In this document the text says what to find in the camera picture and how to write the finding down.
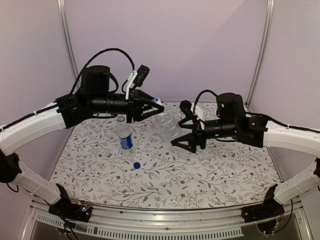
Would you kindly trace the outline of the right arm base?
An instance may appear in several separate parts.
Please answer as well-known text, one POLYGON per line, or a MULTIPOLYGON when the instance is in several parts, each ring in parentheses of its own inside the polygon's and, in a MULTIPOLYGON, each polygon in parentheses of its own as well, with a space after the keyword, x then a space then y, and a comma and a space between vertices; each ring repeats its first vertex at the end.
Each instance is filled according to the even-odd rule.
POLYGON ((285 213, 282 204, 279 204, 274 199, 265 200, 262 203, 245 206, 241 209, 241 217, 245 223, 256 222, 285 213))

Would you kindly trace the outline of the clear bottle with blue label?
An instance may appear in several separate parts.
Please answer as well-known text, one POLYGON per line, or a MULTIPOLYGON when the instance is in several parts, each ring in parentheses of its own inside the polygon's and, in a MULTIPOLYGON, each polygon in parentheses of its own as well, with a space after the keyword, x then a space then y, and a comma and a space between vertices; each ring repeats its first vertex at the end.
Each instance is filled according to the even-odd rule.
POLYGON ((134 143, 132 140, 132 129, 127 123, 124 115, 118 115, 116 118, 116 132, 119 139, 120 148, 125 156, 134 153, 134 143))

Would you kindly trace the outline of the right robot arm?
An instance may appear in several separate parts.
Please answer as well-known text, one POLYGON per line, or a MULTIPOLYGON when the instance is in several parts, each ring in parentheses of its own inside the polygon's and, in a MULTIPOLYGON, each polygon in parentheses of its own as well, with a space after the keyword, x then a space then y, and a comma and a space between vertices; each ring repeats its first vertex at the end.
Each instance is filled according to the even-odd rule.
POLYGON ((302 126, 285 124, 262 114, 246 112, 242 96, 232 92, 215 95, 217 119, 205 120, 197 103, 184 100, 180 110, 185 117, 178 125, 191 132, 171 141, 173 146, 195 153, 205 149, 207 140, 233 138, 234 141, 258 148, 283 148, 315 157, 300 173, 270 187, 259 206, 262 218, 269 218, 278 205, 320 185, 320 132, 302 126))

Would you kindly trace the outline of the small clear bottle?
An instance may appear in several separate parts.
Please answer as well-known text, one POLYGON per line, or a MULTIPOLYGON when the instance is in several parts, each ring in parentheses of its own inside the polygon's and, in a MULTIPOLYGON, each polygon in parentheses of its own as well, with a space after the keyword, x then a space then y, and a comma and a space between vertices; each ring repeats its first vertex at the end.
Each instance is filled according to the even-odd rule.
POLYGON ((159 130, 168 138, 174 139, 182 134, 177 120, 171 113, 164 111, 154 116, 155 123, 159 130))

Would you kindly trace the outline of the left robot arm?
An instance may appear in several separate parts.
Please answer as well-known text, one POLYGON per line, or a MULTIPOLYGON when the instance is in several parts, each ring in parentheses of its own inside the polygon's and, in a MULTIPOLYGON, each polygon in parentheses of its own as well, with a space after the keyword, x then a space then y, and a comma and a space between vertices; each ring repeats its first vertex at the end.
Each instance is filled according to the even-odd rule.
POLYGON ((81 71, 81 85, 76 93, 57 98, 46 107, 0 127, 0 181, 14 184, 36 195, 63 216, 74 213, 74 205, 62 186, 54 185, 29 169, 16 150, 52 132, 72 128, 88 119, 107 119, 125 115, 128 123, 140 122, 162 113, 164 107, 139 90, 149 74, 141 65, 128 78, 125 93, 110 90, 116 78, 108 66, 93 65, 81 71))

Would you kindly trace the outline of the white and blue bottle cap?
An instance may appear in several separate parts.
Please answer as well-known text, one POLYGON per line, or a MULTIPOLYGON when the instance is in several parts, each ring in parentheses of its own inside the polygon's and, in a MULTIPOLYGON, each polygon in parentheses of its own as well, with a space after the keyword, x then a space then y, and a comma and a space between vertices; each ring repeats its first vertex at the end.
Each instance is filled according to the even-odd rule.
POLYGON ((163 106, 163 103, 162 103, 162 101, 161 101, 159 98, 154 98, 154 99, 152 100, 152 102, 155 103, 155 104, 158 104, 158 105, 160 105, 160 106, 163 106))

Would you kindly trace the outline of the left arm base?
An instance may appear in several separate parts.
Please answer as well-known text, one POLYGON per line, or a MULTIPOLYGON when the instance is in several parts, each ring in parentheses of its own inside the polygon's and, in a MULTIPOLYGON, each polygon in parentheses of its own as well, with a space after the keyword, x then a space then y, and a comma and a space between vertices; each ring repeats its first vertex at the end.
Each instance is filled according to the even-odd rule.
POLYGON ((60 192, 60 199, 50 204, 48 212, 64 219, 88 223, 92 214, 92 205, 84 200, 72 202, 63 186, 56 184, 60 192))

